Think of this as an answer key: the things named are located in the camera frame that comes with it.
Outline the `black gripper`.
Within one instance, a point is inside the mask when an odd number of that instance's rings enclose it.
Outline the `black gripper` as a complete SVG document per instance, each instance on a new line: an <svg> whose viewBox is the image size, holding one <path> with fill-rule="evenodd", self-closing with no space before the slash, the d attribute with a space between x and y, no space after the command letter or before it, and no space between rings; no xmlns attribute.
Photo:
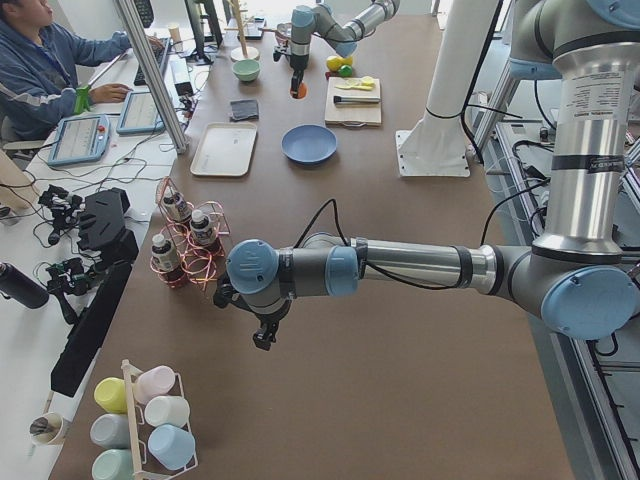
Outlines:
<svg viewBox="0 0 640 480"><path fill-rule="evenodd" d="M292 98L298 98L298 88L304 82L304 71L308 67L310 54L310 44L299 44L288 42L274 47L273 58L279 61L281 57L287 57L289 65L294 70L291 84L290 95Z"/></svg>
<svg viewBox="0 0 640 480"><path fill-rule="evenodd" d="M238 309L253 313L261 325L253 334L253 342L258 349L270 350L277 341L279 322L288 314L291 301L277 298L267 306L250 304L232 286L229 279L219 279L213 295L213 304L219 308L232 305Z"/></svg>

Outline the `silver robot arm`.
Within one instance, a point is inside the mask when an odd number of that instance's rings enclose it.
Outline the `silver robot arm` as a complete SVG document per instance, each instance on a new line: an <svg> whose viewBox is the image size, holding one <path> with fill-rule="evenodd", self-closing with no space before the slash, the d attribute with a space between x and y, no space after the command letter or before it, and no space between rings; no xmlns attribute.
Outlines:
<svg viewBox="0 0 640 480"><path fill-rule="evenodd" d="M341 57L349 57L357 43L371 35L382 23L391 20L398 12L397 0L375 0L345 25L334 18L329 5L319 1L314 7L296 6L291 14L290 34L285 43L274 48L273 58L285 57L292 68L289 93L294 99L306 96L304 73L308 67L310 44L313 35L325 40Z"/></svg>
<svg viewBox="0 0 640 480"><path fill-rule="evenodd" d="M215 305L253 313L260 322L253 340L265 350L294 299L349 295L376 277L498 296L580 340L624 326L639 310L639 289L621 267L612 229L639 67L639 5L521 2L511 56L561 77L546 224L530 246L469 249L304 233L276 249L251 239L231 250Z"/></svg>

